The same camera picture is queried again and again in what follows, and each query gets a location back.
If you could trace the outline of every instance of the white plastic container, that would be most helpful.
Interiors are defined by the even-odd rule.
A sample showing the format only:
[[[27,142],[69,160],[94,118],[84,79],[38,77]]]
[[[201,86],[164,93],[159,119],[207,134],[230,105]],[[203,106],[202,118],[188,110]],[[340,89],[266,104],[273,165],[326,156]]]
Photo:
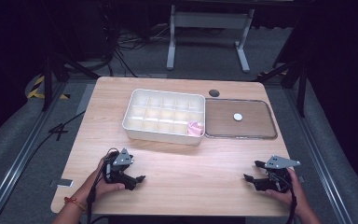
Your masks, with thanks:
[[[203,129],[200,135],[188,134],[189,122]],[[138,89],[132,93],[122,125],[132,139],[196,146],[205,133],[205,98]]]

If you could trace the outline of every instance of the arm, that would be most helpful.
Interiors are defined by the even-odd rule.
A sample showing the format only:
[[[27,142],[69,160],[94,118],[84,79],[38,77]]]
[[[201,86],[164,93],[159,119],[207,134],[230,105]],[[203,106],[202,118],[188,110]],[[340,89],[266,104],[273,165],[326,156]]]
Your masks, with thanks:
[[[320,224],[321,221],[310,208],[310,204],[307,200],[307,195],[301,187],[298,181],[296,173],[292,169],[287,169],[292,178],[293,191],[297,198],[297,207],[295,214],[300,219],[302,224]],[[268,189],[266,193],[269,197],[274,198],[284,204],[285,207],[290,208],[292,202],[292,193],[288,190],[286,193],[280,193],[278,191]]]
[[[89,196],[90,190],[92,185],[94,184],[94,180],[97,177],[101,167],[103,165],[103,159],[100,160],[98,164],[98,168],[89,175],[83,185],[72,195],[72,199],[76,199],[76,201],[82,204],[84,207],[87,205],[87,197]],[[123,184],[106,184],[104,179],[102,179],[97,184],[97,191],[96,191],[96,201],[102,197],[106,192],[117,191],[124,189],[125,186]],[[70,224],[74,223],[77,224],[80,220],[83,210],[75,203],[66,203],[59,214],[55,217],[52,223],[64,223]]]

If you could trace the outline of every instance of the bracelet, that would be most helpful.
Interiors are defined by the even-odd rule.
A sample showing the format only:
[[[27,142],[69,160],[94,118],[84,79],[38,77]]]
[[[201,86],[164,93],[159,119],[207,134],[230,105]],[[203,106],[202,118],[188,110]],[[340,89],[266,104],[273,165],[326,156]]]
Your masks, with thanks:
[[[86,207],[83,204],[79,203],[76,199],[65,197],[63,198],[63,200],[65,201],[65,203],[76,204],[83,212],[86,212]]]

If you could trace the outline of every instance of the white round object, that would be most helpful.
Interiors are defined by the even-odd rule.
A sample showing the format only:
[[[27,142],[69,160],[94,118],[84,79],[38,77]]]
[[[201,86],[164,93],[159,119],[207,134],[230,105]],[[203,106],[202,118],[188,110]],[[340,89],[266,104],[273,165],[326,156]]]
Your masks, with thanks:
[[[242,115],[241,114],[234,114],[234,119],[236,120],[236,121],[240,121],[240,120],[242,120]]]

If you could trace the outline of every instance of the light wood table surface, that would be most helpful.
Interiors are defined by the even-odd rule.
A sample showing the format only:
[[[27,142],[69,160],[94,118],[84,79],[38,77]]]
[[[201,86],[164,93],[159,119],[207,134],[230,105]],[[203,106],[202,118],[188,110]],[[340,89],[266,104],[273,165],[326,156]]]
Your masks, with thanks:
[[[135,190],[106,195],[93,205],[94,214],[173,216],[280,217],[288,212],[280,203],[256,191],[243,174],[266,177],[255,161],[272,155],[289,158],[272,108],[278,132],[273,140],[214,139],[203,136],[198,146],[132,140],[122,120],[136,89],[201,94],[220,91],[218,98],[261,100],[270,107],[264,86],[254,82],[186,79],[101,77],[91,95],[62,178],[74,180],[71,188],[58,187],[51,210],[58,213],[96,169],[109,148],[126,148],[134,163],[125,171],[146,175]]]

